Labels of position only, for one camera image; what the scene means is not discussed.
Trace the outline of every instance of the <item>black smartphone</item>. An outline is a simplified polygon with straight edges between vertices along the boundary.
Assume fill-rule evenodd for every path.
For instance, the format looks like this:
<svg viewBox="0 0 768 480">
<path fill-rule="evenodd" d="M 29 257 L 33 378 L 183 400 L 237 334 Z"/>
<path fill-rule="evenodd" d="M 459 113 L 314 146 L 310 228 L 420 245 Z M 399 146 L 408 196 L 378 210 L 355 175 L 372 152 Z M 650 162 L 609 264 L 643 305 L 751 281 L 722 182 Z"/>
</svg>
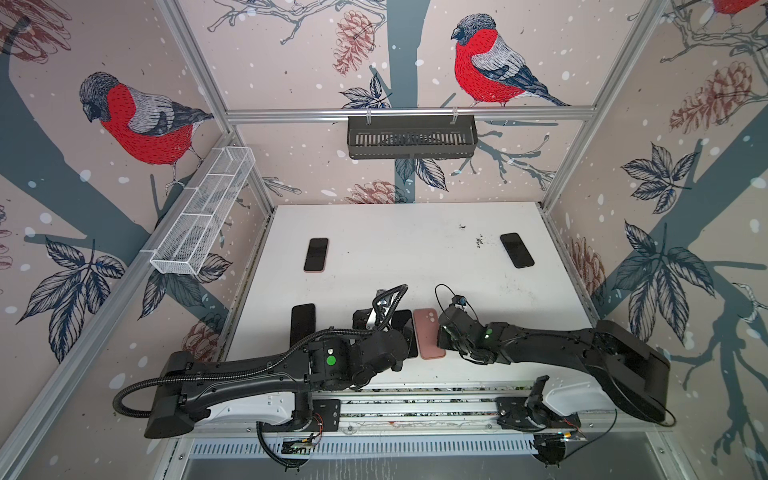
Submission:
<svg viewBox="0 0 768 480">
<path fill-rule="evenodd" d="M 502 244 L 509 258 L 512 259 L 512 263 L 515 268 L 525 268 L 527 266 L 533 266 L 534 261 L 528 249 L 525 248 L 525 243 L 520 235 L 517 233 L 505 233 L 502 235 Z"/>
<path fill-rule="evenodd" d="M 419 348 L 416 346 L 416 334 L 413 329 L 413 313 L 411 310 L 396 310 L 392 315 L 390 325 L 393 329 L 402 333 L 409 345 L 408 358 L 419 356 Z"/>
<path fill-rule="evenodd" d="M 326 253 L 328 253 L 327 238 L 313 238 L 310 240 L 310 246 L 306 249 L 306 260 L 304 260 L 305 272 L 322 272 L 326 269 Z"/>
<path fill-rule="evenodd" d="M 290 311 L 290 346 L 315 333 L 315 304 L 296 305 Z"/>
</svg>

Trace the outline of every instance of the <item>white table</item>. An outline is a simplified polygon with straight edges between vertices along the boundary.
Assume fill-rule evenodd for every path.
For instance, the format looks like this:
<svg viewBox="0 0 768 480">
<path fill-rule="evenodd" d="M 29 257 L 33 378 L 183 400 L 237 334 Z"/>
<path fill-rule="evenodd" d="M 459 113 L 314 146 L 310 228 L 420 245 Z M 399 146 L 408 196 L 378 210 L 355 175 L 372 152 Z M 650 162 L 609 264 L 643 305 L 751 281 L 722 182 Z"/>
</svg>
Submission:
<svg viewBox="0 0 768 480">
<path fill-rule="evenodd" d="M 519 233 L 535 265 L 517 269 L 499 237 Z M 328 238 L 326 269 L 305 273 L 310 238 Z M 294 305 L 315 303 L 317 329 L 351 328 L 355 310 L 371 307 L 377 289 L 407 283 L 398 309 L 434 308 L 446 283 L 467 297 L 481 323 L 581 329 L 589 320 L 536 205 L 526 203 L 300 205 L 277 208 L 232 340 L 228 360 L 288 349 Z M 450 293 L 440 288 L 447 306 Z M 366 387 L 510 386 L 548 374 L 554 382 L 583 373 L 537 363 L 472 365 L 442 359 L 405 361 Z"/>
</svg>

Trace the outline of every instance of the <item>dark gray hanging basket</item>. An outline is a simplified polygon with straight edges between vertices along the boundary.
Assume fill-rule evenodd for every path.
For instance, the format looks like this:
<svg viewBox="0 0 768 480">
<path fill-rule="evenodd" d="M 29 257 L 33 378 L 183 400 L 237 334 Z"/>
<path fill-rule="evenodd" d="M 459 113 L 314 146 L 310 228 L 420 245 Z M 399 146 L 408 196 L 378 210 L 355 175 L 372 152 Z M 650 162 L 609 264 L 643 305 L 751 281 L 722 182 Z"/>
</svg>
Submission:
<svg viewBox="0 0 768 480">
<path fill-rule="evenodd" d="M 478 132 L 473 115 L 350 117 L 346 144 L 356 160 L 468 158 L 475 154 Z"/>
</svg>

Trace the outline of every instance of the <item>smartphone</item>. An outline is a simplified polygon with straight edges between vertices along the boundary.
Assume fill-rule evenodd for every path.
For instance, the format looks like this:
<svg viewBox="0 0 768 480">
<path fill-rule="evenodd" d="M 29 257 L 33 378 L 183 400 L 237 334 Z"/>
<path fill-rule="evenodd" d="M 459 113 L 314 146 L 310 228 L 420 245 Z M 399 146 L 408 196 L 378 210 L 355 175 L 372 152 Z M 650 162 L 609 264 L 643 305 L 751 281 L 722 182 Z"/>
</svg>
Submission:
<svg viewBox="0 0 768 480">
<path fill-rule="evenodd" d="M 411 310 L 396 310 L 392 315 L 390 325 L 406 338 L 406 342 L 409 345 L 408 358 L 412 359 L 419 356 L 419 348 L 416 346 L 416 334 L 413 331 L 413 313 L 411 313 Z"/>
<path fill-rule="evenodd" d="M 437 346 L 437 333 L 440 330 L 438 318 L 435 309 L 413 310 L 416 342 L 419 344 L 419 353 L 424 360 L 441 359 L 445 356 L 445 350 Z"/>
<path fill-rule="evenodd" d="M 523 243 L 520 235 L 517 233 L 505 233 L 502 235 L 502 245 L 507 250 L 507 254 L 512 259 L 515 268 L 533 266 L 533 257 L 531 257 L 528 249 L 525 248 L 525 243 Z"/>
<path fill-rule="evenodd" d="M 313 238 L 310 240 L 310 246 L 306 249 L 306 260 L 304 260 L 305 272 L 322 272 L 326 269 L 326 253 L 328 253 L 327 238 Z"/>
<path fill-rule="evenodd" d="M 290 311 L 290 346 L 315 333 L 315 304 L 296 305 Z"/>
</svg>

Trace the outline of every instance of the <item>white wire basket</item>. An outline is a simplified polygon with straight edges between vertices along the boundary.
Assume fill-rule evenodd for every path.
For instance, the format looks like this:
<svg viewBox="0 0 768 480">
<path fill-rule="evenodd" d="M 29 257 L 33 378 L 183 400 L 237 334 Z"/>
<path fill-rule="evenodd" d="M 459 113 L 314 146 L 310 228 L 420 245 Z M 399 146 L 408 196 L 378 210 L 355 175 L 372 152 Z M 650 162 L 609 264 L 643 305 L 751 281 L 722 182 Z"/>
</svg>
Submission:
<svg viewBox="0 0 768 480">
<path fill-rule="evenodd" d="M 221 150 L 150 260 L 160 273 L 200 272 L 254 163 L 248 147 Z"/>
</svg>

